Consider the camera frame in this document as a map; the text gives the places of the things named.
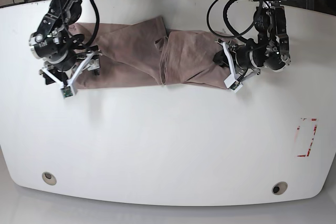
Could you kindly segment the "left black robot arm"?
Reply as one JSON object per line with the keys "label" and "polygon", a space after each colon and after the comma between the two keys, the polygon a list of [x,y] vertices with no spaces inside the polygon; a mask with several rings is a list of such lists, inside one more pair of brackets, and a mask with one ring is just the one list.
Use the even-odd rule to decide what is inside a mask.
{"label": "left black robot arm", "polygon": [[280,4],[286,0],[252,0],[259,5],[252,24],[241,33],[228,19],[228,10],[236,1],[239,0],[229,0],[223,9],[223,21],[231,35],[220,35],[210,29],[222,46],[213,61],[222,68],[229,68],[230,74],[224,84],[235,92],[245,80],[259,75],[262,68],[279,72],[291,63],[285,9]]}

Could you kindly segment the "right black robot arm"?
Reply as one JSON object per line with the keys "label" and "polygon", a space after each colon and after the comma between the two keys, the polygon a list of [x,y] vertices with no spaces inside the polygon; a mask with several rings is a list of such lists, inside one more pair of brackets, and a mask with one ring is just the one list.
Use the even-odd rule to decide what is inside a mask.
{"label": "right black robot arm", "polygon": [[88,41],[83,34],[73,35],[69,26],[80,17],[82,0],[52,0],[29,46],[35,58],[44,62],[39,74],[47,85],[59,85],[64,98],[77,93],[75,82],[84,70],[99,74],[101,51],[93,42],[98,34],[100,16],[94,0],[89,0],[96,16]]}

